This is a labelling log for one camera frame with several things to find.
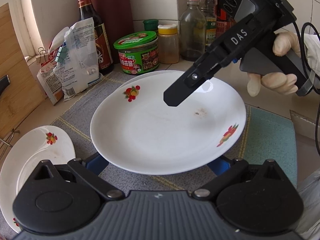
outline beige binder clip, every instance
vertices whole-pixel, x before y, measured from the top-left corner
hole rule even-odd
[[[49,61],[49,54],[47,53],[47,51],[44,48],[42,48],[42,47],[39,48],[38,53],[39,53],[39,55],[36,56],[37,64],[42,64],[42,63],[46,63],[47,61]]]

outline dark glass bottle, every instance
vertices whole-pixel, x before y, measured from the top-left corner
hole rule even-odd
[[[80,21],[93,18],[100,73],[103,75],[110,73],[113,71],[114,65],[104,23],[93,8],[91,0],[78,0],[78,3]]]

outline camera lens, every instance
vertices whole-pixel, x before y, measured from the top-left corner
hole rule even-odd
[[[223,4],[224,9],[226,10],[226,12],[228,13],[232,13],[232,9],[229,5],[227,5],[226,3]]]
[[[236,0],[226,0],[226,2],[231,5],[232,7],[236,7],[237,6],[237,2]]]

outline maroon knife block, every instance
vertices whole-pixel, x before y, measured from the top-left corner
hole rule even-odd
[[[111,49],[114,63],[119,63],[117,49],[113,43],[119,38],[134,33],[130,0],[91,0],[101,16]]]

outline red fruit pattern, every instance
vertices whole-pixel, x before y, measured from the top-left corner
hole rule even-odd
[[[140,86],[132,86],[130,88],[127,88],[123,94],[125,95],[125,98],[128,100],[128,102],[132,102],[132,100],[136,100],[136,97],[139,94]]]
[[[228,131],[223,135],[222,139],[220,140],[220,143],[217,145],[217,147],[221,146],[224,142],[228,141],[228,139],[235,133],[235,131],[238,128],[238,124],[235,124],[234,126],[230,126]]]
[[[13,218],[13,222],[16,224],[17,227],[19,226],[19,224],[15,218]]]
[[[58,140],[58,137],[56,136],[56,135],[54,135],[54,133],[46,133],[45,134],[46,136],[47,136],[47,144],[50,144],[50,145],[52,145],[52,144],[54,144],[54,143],[56,143],[56,141]]]

